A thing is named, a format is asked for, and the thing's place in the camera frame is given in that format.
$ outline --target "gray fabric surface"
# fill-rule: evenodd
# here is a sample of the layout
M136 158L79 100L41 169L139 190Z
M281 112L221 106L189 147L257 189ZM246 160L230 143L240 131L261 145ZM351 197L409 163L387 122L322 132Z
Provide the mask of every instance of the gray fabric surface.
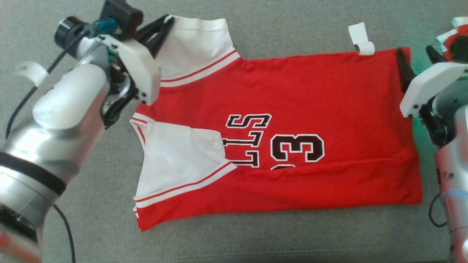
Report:
M468 15L466 0L128 0L145 22L164 13L201 19L227 18L244 58L352 51L349 25L366 22L377 50L410 46L417 72L428 67L424 53L435 36ZM0 136L31 84L11 75L16 61L48 66L59 53L53 42L58 22L69 15L98 17L101 0L0 0ZM66 58L33 97L35 101L73 65ZM25 107L24 116L32 107ZM433 154L424 128L415 122L424 202L326 211L200 216L161 224L140 233L132 212L143 153L128 120L136 102L97 145L86 167L58 201L68 216L78 262L423 262L443 260L446 228L427 219L438 192ZM445 220L435 208L437 220ZM55 211L46 219L44 261L69 262L65 227Z

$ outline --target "blue connector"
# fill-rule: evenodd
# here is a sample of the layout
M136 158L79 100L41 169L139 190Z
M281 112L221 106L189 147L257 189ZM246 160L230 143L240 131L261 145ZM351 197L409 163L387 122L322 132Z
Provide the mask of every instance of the blue connector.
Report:
M113 18L96 20L93 22L93 28L97 35L112 35L118 29L118 23Z

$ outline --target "black cable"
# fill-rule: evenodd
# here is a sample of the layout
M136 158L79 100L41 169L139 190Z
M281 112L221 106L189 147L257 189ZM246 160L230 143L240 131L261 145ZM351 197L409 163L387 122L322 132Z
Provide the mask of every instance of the black cable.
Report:
M55 60L52 62L50 67L47 69L47 73L50 74L52 71L55 69L55 67L59 64L59 62L62 60L62 58L70 51L70 49L77 44L79 41L81 41L85 36L89 34L88 31L85 31L81 36L76 38L73 42L71 42L58 56L55 58ZM8 121L7 125L7 131L5 132L5 139L8 139L10 136L11 128L13 126L13 122L15 121L16 116L18 113L20 113L21 109L24 107L26 102L31 98L31 96L36 92L37 87L33 86L31 90L26 94L26 96L21 100L20 104L16 107L16 109L13 111L13 114L10 117L10 120Z
M70 225L68 224L68 220L66 219L65 215L63 212L59 209L58 206L55 204L53 205L55 210L57 210L58 214L62 218L63 222L65 223L66 227L66 232L68 234L68 240L70 241L70 250L72 252L72 263L76 263L76 256L75 256L75 244L73 243L73 237L72 237L72 230L70 229Z
M444 223L442 224L438 224L434 221L434 219L432 218L432 207L434 206L434 203L436 202L437 199L439 199L440 197L440 193L438 193L436 196L434 196L434 198L432 199L431 201L431 205L429 206L429 220L432 222L432 224L435 226L435 227L443 227L447 224L447 221L445 221Z

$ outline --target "jersey number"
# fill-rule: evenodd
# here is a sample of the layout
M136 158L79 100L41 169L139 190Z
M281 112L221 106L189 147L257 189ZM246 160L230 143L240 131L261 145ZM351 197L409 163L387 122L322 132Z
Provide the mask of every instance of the jersey number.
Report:
M232 129L246 129L252 124L252 128L266 129L270 123L271 115L265 114L231 114L227 118L226 127ZM263 137L263 131L249 131L251 139L226 139L223 138L224 146L241 145L257 148ZM304 145L310 146L310 151L304 149ZM304 153L305 162L317 162L325 156L323 140L317 134L276 134L270 140L270 155L279 162L287 162L289 153ZM231 160L236 165L247 165L253 168L260 167L259 151L252 149L245 151L245 160ZM294 164L278 164L271 170L295 167Z

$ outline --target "black band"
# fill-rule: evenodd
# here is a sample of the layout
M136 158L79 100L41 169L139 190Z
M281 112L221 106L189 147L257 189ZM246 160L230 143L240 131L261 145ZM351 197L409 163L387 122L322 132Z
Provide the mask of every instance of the black band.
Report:
M0 153L0 166L4 166L31 177L43 184L45 187L56 192L59 196L61 196L66 189L65 182L51 172L37 164L14 157L7 153Z

